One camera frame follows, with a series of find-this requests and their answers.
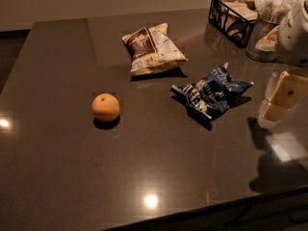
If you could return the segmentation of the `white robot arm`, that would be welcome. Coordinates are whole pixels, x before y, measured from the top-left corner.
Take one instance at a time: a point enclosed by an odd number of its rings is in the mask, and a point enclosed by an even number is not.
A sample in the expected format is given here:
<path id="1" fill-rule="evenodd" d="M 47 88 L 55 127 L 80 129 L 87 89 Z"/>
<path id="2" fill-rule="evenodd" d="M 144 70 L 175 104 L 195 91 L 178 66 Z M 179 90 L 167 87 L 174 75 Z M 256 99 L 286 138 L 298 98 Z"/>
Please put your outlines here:
<path id="1" fill-rule="evenodd" d="M 288 69 L 274 71 L 259 108 L 258 123 L 275 127 L 308 94 L 308 0 L 297 0 L 281 20 L 275 38 L 278 62 Z"/>

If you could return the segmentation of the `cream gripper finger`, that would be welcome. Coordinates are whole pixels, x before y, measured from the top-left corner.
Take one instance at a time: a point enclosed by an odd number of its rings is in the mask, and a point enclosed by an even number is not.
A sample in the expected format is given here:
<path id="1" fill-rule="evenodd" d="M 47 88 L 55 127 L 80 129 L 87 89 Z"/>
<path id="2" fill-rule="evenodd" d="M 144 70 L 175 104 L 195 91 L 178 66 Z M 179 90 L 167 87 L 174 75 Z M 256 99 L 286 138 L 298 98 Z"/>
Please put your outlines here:
<path id="1" fill-rule="evenodd" d="M 263 129 L 274 128 L 289 112 L 288 108 L 263 101 L 259 108 L 258 124 Z"/>
<path id="2" fill-rule="evenodd" d="M 292 68 L 283 71 L 278 79 L 271 103 L 291 109 L 308 94 L 308 70 Z"/>

